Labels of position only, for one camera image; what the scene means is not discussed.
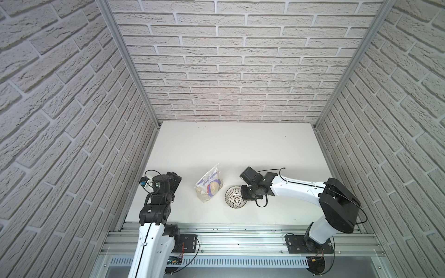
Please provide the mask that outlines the patterned breakfast bowl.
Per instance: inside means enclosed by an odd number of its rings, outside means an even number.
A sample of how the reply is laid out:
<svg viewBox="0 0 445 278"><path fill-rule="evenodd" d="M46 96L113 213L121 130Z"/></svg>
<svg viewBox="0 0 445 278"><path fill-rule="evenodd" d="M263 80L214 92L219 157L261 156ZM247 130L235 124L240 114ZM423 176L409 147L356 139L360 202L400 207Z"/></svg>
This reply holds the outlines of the patterned breakfast bowl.
<svg viewBox="0 0 445 278"><path fill-rule="evenodd" d="M247 201L242 197L242 187L241 186L231 186L227 189L225 194L226 204L230 208L242 208L247 204Z"/></svg>

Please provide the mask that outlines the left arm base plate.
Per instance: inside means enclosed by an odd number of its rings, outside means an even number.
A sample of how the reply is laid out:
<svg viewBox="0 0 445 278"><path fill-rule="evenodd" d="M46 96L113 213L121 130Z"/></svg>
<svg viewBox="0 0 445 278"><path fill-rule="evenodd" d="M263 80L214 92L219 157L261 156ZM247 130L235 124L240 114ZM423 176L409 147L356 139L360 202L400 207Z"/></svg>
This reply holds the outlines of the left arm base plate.
<svg viewBox="0 0 445 278"><path fill-rule="evenodd" d="M185 234L180 235L179 242L176 244L174 253L196 253L197 251L197 235Z"/></svg>

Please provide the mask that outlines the oats bag white purple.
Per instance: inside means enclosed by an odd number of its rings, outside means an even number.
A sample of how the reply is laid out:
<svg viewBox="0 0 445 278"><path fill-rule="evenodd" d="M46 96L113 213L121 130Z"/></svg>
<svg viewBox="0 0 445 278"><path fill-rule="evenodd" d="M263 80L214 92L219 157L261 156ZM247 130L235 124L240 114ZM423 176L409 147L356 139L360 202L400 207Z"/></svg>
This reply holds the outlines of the oats bag white purple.
<svg viewBox="0 0 445 278"><path fill-rule="evenodd" d="M223 187L219 164L211 168L196 184L195 191L202 203L211 200Z"/></svg>

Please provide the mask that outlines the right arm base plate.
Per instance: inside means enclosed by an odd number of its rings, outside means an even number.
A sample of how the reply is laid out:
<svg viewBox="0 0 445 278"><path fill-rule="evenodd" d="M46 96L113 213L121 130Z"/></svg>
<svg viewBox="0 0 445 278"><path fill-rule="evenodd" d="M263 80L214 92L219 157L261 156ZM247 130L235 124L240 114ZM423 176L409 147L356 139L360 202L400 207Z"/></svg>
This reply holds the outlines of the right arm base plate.
<svg viewBox="0 0 445 278"><path fill-rule="evenodd" d="M284 238L289 254L334 254L330 239L319 244L304 235L286 234Z"/></svg>

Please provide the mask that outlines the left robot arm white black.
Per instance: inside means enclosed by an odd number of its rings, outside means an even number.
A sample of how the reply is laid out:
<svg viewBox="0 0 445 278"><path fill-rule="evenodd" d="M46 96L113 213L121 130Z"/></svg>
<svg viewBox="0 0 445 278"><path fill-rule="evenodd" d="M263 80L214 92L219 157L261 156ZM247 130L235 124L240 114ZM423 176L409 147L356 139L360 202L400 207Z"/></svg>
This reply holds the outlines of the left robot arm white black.
<svg viewBox="0 0 445 278"><path fill-rule="evenodd" d="M168 259L180 238L178 226L166 223L180 182L181 177L174 172L141 178L140 185L148 185L153 191L147 193L139 213L139 236L130 278L164 277Z"/></svg>

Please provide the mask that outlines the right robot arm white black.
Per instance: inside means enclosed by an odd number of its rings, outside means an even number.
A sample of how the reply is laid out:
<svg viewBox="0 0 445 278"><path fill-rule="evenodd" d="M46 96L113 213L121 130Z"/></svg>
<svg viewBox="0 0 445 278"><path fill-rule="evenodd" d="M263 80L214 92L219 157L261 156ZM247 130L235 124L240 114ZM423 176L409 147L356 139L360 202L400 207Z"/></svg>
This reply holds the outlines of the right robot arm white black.
<svg viewBox="0 0 445 278"><path fill-rule="evenodd" d="M329 178L325 182L295 180L277 173L261 174L247 167L240 175L246 183L241 186L241 196L245 201L265 199L269 196L290 197L320 207L323 216L307 228L302 245L310 252L319 251L322 246L338 233L351 234L358 225L361 203L338 179Z"/></svg>

